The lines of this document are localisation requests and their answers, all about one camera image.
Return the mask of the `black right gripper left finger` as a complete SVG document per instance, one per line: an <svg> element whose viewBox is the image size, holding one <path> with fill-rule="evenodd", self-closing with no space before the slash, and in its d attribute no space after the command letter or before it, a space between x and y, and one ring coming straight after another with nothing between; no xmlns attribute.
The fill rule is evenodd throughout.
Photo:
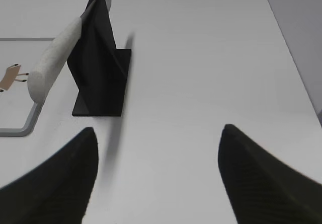
<svg viewBox="0 0 322 224"><path fill-rule="evenodd" d="M98 166L96 134L86 127L49 159L1 188L1 223L82 223Z"/></svg>

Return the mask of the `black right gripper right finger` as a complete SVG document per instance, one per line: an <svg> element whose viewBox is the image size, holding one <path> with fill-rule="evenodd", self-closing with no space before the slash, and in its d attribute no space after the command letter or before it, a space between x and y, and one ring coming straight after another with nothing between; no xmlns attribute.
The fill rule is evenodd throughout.
<svg viewBox="0 0 322 224"><path fill-rule="evenodd" d="M233 124L223 128L217 161L237 223L321 223L321 184Z"/></svg>

